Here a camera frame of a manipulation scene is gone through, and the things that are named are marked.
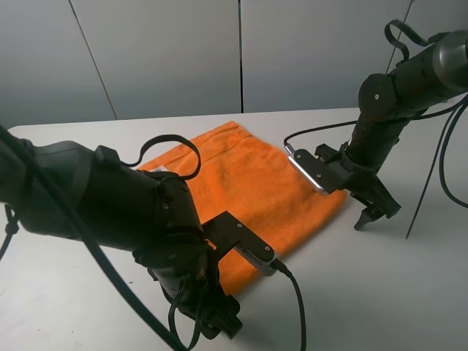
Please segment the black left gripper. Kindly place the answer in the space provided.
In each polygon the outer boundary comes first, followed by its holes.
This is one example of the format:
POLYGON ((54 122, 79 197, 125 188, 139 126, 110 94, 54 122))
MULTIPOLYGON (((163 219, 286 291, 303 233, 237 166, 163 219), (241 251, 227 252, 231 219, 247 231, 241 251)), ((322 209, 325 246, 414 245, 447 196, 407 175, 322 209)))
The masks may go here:
POLYGON ((206 240, 150 246, 146 267, 171 306, 200 321, 199 330, 207 339, 221 332, 233 338, 242 328, 240 304, 224 292, 216 252, 206 240))

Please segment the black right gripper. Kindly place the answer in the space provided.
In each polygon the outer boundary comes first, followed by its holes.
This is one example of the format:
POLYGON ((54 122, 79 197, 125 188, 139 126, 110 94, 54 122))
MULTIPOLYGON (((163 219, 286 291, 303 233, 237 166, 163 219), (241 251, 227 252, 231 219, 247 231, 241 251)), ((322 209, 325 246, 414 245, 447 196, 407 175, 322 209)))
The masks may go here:
POLYGON ((331 194, 335 190, 347 189, 353 196, 366 206, 362 210, 355 230, 362 230, 366 224, 380 218, 380 211, 389 219, 395 216, 401 206, 394 200, 390 192, 378 179, 374 169, 359 165, 347 153, 348 145, 342 144, 338 150, 321 144, 316 148, 317 161, 320 169, 316 172, 319 185, 331 194))

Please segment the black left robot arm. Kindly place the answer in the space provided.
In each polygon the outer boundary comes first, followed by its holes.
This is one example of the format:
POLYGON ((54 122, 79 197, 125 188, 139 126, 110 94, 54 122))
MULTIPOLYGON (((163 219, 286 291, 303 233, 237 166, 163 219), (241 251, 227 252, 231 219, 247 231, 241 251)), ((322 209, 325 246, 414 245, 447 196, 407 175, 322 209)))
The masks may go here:
POLYGON ((1 202, 6 233, 30 233, 83 242, 134 312, 167 344, 181 348, 172 323, 181 312, 195 321, 193 336, 208 339, 241 329, 239 303, 224 291, 222 243, 238 220, 224 211, 200 218, 188 180, 192 174, 138 170, 118 153, 72 141, 35 146, 1 131, 1 202), (103 253, 130 252, 159 282, 170 303, 164 326, 130 290, 103 253))

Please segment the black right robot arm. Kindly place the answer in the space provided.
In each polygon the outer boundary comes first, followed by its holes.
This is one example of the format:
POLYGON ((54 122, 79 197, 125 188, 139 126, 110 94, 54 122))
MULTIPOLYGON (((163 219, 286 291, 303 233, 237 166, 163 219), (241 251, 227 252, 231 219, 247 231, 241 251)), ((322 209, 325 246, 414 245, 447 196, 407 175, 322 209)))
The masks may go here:
POLYGON ((331 188, 346 189, 365 205, 355 230, 400 209, 377 174, 408 123, 425 110, 467 92, 467 31, 447 33, 393 71, 373 74, 358 93, 360 115, 349 141, 315 154, 331 188))

